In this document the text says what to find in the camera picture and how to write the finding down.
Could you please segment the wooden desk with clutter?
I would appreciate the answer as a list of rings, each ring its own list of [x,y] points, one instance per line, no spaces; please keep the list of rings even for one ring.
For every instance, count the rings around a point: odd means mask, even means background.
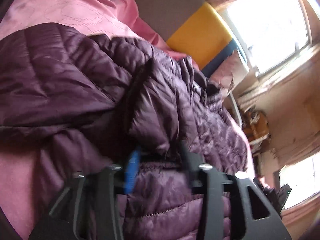
[[[245,133],[252,154],[265,152],[271,141],[267,115],[263,110],[250,108],[242,114],[242,130]]]

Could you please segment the right pink curtain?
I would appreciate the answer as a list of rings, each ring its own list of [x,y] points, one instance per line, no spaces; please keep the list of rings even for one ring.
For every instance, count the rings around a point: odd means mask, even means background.
[[[267,77],[262,78],[253,89],[238,98],[239,108],[248,111],[266,93],[295,78],[302,70],[312,65],[319,58],[319,42],[310,48],[303,49],[288,63],[281,66]]]

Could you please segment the deer print pillow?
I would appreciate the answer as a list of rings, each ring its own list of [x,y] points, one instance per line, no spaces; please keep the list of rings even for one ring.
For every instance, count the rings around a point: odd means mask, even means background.
[[[248,65],[240,54],[239,49],[235,49],[232,54],[219,65],[209,79],[220,90],[222,97],[226,98],[248,73]]]

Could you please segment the window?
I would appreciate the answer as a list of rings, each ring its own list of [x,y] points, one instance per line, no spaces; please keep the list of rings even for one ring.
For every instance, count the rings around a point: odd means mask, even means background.
[[[220,13],[257,77],[289,61],[311,43],[301,0],[237,0]]]

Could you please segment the grey yellow blue headboard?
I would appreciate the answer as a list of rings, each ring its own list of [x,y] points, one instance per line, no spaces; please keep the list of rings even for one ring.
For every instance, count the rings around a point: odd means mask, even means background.
[[[190,55],[207,77],[237,50],[244,51],[224,19],[205,0],[135,0],[139,15],[174,51]]]

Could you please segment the grey metal bed rail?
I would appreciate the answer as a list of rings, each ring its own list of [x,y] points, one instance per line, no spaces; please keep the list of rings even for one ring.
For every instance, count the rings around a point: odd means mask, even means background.
[[[233,111],[233,119],[235,120],[237,125],[240,128],[242,128],[242,117],[241,117],[239,107],[238,107],[238,105],[236,103],[235,97],[234,97],[232,92],[229,93],[228,98],[229,98],[229,100],[231,102],[231,108],[232,108],[232,111]]]

